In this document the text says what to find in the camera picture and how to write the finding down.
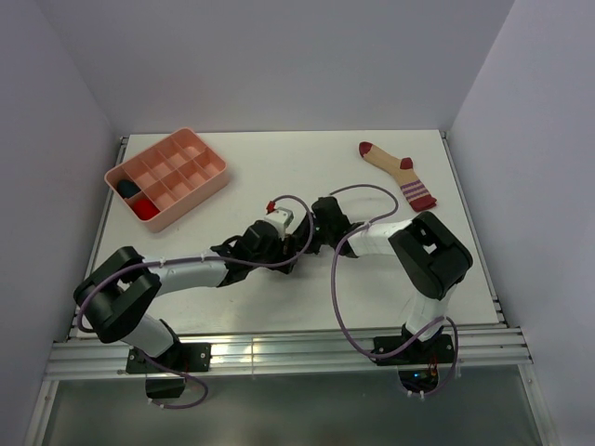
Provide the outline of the tan maroon striped sock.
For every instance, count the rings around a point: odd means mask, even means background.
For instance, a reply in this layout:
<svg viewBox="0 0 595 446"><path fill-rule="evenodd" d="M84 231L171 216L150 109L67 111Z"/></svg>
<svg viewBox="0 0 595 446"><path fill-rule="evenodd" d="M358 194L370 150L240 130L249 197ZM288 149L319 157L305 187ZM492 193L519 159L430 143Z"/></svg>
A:
<svg viewBox="0 0 595 446"><path fill-rule="evenodd" d="M437 205L437 199L417 175L410 157L397 158L368 141L359 143L358 152L367 163L386 172L395 180L403 197L414 211L420 213Z"/></svg>

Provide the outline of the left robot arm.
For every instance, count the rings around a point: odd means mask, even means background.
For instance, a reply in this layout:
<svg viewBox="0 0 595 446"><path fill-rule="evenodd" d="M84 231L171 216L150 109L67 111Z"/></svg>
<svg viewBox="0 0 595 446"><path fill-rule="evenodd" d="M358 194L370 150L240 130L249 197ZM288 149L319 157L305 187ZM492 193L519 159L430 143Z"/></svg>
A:
<svg viewBox="0 0 595 446"><path fill-rule="evenodd" d="M102 343L122 341L148 355L158 370L170 371L181 359L179 338L165 321L148 314L152 301L186 289L230 286L255 269L291 272L315 230L306 220L291 234L284 230L261 219L197 257L164 261L147 261L125 246L81 282L73 298Z"/></svg>

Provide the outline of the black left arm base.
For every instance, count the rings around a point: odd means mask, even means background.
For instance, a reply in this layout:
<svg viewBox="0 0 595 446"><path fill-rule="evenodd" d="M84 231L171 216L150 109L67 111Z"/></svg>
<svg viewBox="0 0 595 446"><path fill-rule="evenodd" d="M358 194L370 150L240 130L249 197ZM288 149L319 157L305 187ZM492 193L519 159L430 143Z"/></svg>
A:
<svg viewBox="0 0 595 446"><path fill-rule="evenodd" d="M211 345L209 343L175 343L171 349L158 357L151 357L139 348L131 348L125 371L127 374L145 377L145 394L151 400L173 404L186 391L202 390L205 387L191 374L209 371Z"/></svg>

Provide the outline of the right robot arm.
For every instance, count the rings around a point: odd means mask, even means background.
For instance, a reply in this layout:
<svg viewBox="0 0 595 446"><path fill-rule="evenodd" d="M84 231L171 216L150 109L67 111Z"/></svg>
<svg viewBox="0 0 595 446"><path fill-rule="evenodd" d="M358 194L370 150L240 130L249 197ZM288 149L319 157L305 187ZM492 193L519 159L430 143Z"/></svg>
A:
<svg viewBox="0 0 595 446"><path fill-rule="evenodd" d="M424 361L442 335L451 294L473 266L463 243L432 212L396 223L351 222L334 197L318 199L311 208L314 232L303 218L288 236L287 252L305 249L317 254L323 245L342 256L394 256L399 259L416 289L413 307L403 325L403 354L410 361Z"/></svg>

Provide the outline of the pink compartment organizer tray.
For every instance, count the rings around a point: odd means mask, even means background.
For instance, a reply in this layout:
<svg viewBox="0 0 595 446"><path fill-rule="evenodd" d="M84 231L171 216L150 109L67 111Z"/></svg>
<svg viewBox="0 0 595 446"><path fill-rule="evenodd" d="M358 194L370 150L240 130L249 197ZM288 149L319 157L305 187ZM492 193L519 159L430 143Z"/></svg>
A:
<svg viewBox="0 0 595 446"><path fill-rule="evenodd" d="M141 193L123 199L116 191L121 179L134 181ZM157 233L226 187L227 163L190 128L181 128L109 170L104 181L146 230ZM131 208L149 199L160 213L140 220Z"/></svg>

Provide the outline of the red rolled sock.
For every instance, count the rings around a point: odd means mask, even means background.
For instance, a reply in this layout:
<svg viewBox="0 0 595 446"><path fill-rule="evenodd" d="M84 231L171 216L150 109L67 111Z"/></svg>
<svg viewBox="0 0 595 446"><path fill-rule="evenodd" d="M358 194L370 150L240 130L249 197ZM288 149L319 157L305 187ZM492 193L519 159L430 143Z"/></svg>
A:
<svg viewBox="0 0 595 446"><path fill-rule="evenodd" d="M131 204L131 208L142 221L148 221L160 213L160 210L149 199L139 199Z"/></svg>

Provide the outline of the dark teal rolled sock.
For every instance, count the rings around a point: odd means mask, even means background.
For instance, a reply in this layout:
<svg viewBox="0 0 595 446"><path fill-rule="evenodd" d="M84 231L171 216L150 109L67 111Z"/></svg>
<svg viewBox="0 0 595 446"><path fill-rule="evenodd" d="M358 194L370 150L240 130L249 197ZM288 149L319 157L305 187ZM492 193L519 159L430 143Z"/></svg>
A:
<svg viewBox="0 0 595 446"><path fill-rule="evenodd" d="M116 184L116 191L123 199L131 199L141 193L140 187L132 180L121 179Z"/></svg>

